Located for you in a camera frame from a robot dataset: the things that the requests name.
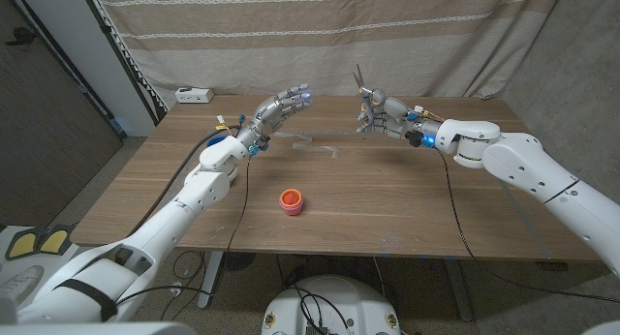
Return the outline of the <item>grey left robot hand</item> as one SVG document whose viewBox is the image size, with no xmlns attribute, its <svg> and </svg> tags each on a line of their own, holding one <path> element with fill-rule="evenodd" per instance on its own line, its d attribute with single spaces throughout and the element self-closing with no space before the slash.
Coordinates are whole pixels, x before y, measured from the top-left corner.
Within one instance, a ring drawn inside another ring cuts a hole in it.
<svg viewBox="0 0 620 335">
<path fill-rule="evenodd" d="M 264 100 L 250 123 L 252 141 L 279 130 L 282 124 L 297 112 L 312 105 L 312 94 L 307 83 L 294 86 Z"/>
</svg>

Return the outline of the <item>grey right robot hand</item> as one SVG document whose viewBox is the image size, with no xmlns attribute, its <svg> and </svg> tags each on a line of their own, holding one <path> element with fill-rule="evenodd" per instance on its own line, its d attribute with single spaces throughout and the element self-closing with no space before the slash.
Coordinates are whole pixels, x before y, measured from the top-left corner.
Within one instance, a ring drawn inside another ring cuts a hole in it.
<svg viewBox="0 0 620 335">
<path fill-rule="evenodd" d="M 408 117 L 414 111 L 403 102 L 387 97 L 381 89 L 359 89 L 362 103 L 357 120 L 360 126 L 357 133 L 381 133 L 389 137 L 402 139 L 413 130 L 412 120 Z"/>
</svg>

